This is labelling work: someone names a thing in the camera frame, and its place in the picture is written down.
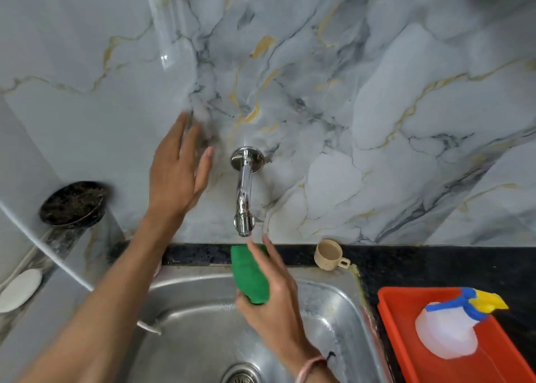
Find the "person's left hand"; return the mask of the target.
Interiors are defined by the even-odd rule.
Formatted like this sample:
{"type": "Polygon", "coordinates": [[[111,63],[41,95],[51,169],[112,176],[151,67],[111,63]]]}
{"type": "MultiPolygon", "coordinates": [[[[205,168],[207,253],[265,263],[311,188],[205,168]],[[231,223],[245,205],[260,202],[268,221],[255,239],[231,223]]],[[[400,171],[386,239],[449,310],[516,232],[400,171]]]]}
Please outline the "person's left hand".
{"type": "Polygon", "coordinates": [[[195,175],[203,152],[200,123],[182,112],[164,136],[150,169],[148,215],[177,230],[201,196],[194,196],[195,175]]]}

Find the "person's right hand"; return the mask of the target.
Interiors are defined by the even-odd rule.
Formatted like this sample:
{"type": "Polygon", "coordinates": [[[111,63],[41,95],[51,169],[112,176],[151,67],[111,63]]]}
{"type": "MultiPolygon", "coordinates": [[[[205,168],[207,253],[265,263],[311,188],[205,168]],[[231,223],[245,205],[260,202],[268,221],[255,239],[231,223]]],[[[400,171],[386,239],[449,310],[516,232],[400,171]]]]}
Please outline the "person's right hand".
{"type": "Polygon", "coordinates": [[[299,358],[320,354],[306,337],[295,280],[294,284],[270,284],[270,298],[264,305],[251,304],[237,291],[236,306],[290,375],[299,358]]]}

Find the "green scrub cloth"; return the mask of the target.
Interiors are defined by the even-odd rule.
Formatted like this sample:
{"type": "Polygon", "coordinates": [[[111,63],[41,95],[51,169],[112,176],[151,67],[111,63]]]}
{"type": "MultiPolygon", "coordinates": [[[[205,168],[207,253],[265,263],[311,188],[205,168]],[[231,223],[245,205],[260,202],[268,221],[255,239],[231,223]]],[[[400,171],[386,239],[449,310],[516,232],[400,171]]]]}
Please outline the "green scrub cloth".
{"type": "Polygon", "coordinates": [[[231,246],[231,270],[237,288],[251,304],[264,305],[269,301],[269,280],[246,244],[231,246]]]}

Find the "person's left forearm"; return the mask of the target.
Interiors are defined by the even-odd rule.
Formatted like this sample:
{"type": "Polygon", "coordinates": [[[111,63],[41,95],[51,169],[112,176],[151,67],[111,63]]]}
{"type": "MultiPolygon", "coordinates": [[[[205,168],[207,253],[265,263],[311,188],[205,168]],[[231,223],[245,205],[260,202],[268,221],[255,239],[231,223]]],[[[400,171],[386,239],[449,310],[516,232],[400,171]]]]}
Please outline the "person's left forearm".
{"type": "Polygon", "coordinates": [[[149,210],[130,244],[17,383],[111,383],[158,264],[185,213],[149,210]]]}

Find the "person's right forearm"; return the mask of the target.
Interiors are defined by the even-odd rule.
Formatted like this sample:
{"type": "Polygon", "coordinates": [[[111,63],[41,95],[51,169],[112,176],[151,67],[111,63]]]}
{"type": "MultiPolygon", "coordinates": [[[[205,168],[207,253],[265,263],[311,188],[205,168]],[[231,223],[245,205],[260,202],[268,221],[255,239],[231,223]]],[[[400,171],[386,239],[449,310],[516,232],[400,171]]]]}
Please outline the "person's right forearm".
{"type": "Polygon", "coordinates": [[[318,353],[299,358],[292,368],[294,383],[340,383],[327,366],[327,360],[318,353]]]}

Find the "small beige cup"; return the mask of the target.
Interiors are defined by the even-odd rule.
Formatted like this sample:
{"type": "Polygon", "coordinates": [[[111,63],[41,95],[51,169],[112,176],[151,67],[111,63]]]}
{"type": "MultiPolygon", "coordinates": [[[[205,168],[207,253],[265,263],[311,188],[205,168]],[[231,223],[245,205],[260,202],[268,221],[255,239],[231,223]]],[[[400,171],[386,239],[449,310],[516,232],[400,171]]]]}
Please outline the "small beige cup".
{"type": "Polygon", "coordinates": [[[351,261],[343,257],[341,246],[333,240],[321,240],[314,252],[315,264],[325,271],[333,271],[338,267],[348,269],[351,261]]]}

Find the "stainless steel sink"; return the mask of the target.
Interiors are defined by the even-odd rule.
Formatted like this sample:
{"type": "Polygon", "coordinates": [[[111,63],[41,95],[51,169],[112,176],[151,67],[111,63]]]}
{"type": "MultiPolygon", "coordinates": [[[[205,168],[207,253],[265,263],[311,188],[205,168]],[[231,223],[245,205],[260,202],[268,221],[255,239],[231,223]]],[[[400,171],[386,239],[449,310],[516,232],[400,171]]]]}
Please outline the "stainless steel sink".
{"type": "MultiPolygon", "coordinates": [[[[340,383],[393,383],[376,327],[350,270],[291,267],[305,332],[340,383]]],[[[165,266],[151,286],[140,328],[117,383],[220,383],[234,364],[248,362],[264,383],[294,380],[235,307],[229,266],[165,266]]]]}

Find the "round metal sink drain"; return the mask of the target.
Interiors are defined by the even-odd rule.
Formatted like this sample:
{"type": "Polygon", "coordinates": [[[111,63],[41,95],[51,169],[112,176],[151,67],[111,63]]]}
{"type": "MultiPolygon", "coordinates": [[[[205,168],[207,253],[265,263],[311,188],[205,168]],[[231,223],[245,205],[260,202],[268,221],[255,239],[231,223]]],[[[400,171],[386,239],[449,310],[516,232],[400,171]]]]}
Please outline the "round metal sink drain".
{"type": "Polygon", "coordinates": [[[258,368],[248,362],[232,365],[221,378],[220,383],[264,383],[258,368]]]}

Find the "black round dish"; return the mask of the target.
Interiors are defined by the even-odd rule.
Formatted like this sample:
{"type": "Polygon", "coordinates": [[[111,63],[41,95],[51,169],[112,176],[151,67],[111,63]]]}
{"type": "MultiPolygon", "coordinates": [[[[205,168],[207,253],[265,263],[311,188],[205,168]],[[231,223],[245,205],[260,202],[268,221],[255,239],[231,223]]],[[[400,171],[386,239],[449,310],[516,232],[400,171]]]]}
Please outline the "black round dish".
{"type": "Polygon", "coordinates": [[[39,209],[40,220],[59,229],[86,229],[106,212],[108,188],[96,181],[70,183],[50,195],[39,209]]]}

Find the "red plastic tray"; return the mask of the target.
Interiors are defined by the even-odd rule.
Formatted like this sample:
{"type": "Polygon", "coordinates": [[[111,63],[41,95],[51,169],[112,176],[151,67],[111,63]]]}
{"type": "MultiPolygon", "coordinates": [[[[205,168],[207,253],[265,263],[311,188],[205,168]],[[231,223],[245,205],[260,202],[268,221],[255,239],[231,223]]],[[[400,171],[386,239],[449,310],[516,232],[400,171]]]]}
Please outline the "red plastic tray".
{"type": "Polygon", "coordinates": [[[475,353],[441,359],[419,340],[415,320],[430,302],[456,298],[461,287],[383,287],[378,309],[406,383],[536,383],[536,373],[491,314],[475,325],[475,353]]]}

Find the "white spray bottle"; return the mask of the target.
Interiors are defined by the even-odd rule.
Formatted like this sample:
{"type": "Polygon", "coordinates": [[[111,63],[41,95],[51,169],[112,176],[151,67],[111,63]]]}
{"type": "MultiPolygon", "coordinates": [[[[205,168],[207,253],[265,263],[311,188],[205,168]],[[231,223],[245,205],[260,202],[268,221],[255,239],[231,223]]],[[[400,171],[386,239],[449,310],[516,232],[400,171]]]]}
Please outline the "white spray bottle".
{"type": "Polygon", "coordinates": [[[454,299],[428,303],[415,320],[415,328],[419,340],[431,353],[441,359],[456,359],[476,352],[476,324],[496,310],[508,309],[496,293],[461,287],[454,299]]]}

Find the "white oval soap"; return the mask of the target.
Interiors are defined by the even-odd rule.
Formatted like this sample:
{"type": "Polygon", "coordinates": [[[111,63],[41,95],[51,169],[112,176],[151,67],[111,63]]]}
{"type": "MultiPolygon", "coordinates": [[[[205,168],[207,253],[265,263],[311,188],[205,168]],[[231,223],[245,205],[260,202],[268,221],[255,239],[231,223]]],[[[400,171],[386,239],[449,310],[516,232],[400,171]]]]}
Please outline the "white oval soap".
{"type": "Polygon", "coordinates": [[[39,269],[28,269],[15,277],[0,292],[0,314],[16,310],[26,303],[39,289],[42,272],[39,269]]]}

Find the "chrome wall faucet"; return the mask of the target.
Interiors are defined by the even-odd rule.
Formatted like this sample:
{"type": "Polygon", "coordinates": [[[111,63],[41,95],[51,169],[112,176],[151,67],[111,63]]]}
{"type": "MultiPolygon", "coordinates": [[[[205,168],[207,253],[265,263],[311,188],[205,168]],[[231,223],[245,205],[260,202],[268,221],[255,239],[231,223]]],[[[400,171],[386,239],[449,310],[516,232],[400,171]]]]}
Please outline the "chrome wall faucet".
{"type": "Polygon", "coordinates": [[[256,224],[255,216],[251,212],[252,180],[253,175],[262,170],[264,164],[263,153],[252,146],[240,147],[231,155],[231,166],[238,172],[233,223],[240,237],[250,237],[256,224]]]}

